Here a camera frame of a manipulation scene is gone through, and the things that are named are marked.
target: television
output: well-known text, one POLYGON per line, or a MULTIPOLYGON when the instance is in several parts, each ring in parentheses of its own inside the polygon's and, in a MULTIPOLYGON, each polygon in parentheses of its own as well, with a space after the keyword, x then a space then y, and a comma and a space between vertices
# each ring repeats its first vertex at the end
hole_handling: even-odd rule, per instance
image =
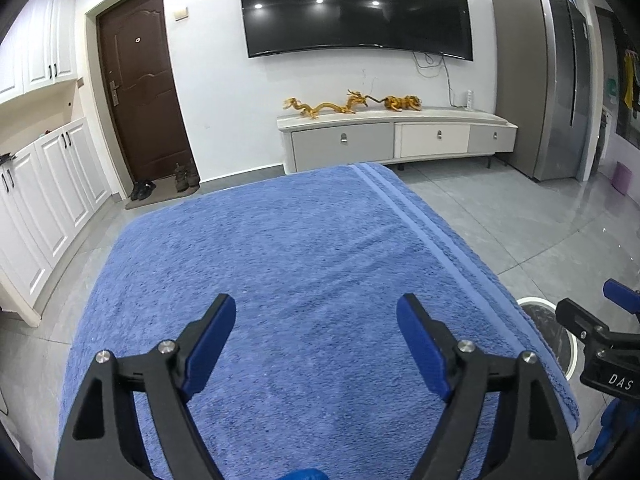
POLYGON ((473 60, 467 0, 242 0, 249 57, 375 47, 473 60))

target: tv stand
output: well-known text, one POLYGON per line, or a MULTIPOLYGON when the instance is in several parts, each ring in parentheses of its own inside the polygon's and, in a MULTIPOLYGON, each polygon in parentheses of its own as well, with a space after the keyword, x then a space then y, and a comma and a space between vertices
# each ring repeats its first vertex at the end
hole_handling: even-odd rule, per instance
POLYGON ((363 110, 327 113, 317 119, 278 118, 286 173, 336 164, 488 156, 512 152, 518 129, 503 118, 466 108, 424 108, 419 112, 363 110))

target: green object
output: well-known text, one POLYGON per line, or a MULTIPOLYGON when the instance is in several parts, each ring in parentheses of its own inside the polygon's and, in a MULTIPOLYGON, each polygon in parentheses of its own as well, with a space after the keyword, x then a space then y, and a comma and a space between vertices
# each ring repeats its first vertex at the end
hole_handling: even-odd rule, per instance
POLYGON ((618 83, 616 82, 615 79, 613 79, 612 77, 610 77, 609 79, 607 79, 607 94, 611 97, 618 97, 618 83))

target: blue towel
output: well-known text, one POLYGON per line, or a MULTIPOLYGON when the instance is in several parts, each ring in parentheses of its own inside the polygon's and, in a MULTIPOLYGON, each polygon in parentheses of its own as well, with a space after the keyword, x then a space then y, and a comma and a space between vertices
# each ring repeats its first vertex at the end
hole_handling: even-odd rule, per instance
MULTIPOLYGON (((193 419, 226 480, 317 468, 335 479, 408 478, 444 405, 396 323, 414 293, 485 352, 540 355, 570 431, 578 409, 531 320, 448 224, 377 164, 222 190, 144 215, 120 235, 89 298, 63 385, 63 425, 103 348, 147 352, 232 295, 236 326, 193 419)), ((146 399, 152 468, 170 478, 146 399)), ((475 478, 497 405, 487 396, 462 478, 475 478)))

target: yellow cloth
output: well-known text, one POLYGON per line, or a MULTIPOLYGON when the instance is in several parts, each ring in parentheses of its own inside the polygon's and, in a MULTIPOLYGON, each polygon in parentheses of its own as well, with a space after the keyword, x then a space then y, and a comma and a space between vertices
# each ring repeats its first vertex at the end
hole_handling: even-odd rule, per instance
POLYGON ((634 60, 631 59, 631 54, 625 53, 625 76, 626 76, 626 91, 625 91, 625 105, 629 110, 634 109, 634 77, 636 76, 636 69, 634 67, 634 60))

